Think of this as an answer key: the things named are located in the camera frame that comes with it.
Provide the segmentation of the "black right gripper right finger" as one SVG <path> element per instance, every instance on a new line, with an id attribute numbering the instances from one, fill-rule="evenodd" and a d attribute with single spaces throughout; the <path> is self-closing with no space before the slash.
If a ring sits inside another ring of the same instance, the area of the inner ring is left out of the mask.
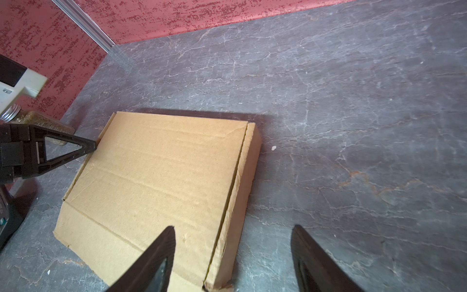
<path id="1" fill-rule="evenodd" d="M 291 233 L 291 254 L 300 292 L 363 292 L 300 225 Z"/>

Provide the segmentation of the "brown cardboard box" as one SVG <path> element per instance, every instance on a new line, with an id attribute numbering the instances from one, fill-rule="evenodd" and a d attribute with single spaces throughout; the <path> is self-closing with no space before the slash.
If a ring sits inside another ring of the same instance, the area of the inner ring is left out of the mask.
<path id="1" fill-rule="evenodd" d="M 230 292 L 260 149 L 253 122 L 116 112 L 54 236 L 112 285 L 172 226 L 169 290 Z"/>

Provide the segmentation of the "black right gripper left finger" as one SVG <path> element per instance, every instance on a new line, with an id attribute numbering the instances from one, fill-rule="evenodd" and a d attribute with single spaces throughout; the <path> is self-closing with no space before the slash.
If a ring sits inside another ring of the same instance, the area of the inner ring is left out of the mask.
<path id="1" fill-rule="evenodd" d="M 175 229 L 168 226 L 107 292 L 166 292 L 175 249 Z"/>

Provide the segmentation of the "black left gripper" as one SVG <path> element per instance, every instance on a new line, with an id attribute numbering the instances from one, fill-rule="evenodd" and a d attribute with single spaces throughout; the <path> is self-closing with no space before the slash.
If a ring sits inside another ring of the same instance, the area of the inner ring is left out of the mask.
<path id="1" fill-rule="evenodd" d="M 43 175 L 86 156 L 97 142 L 35 125 L 1 125 L 1 182 Z"/>

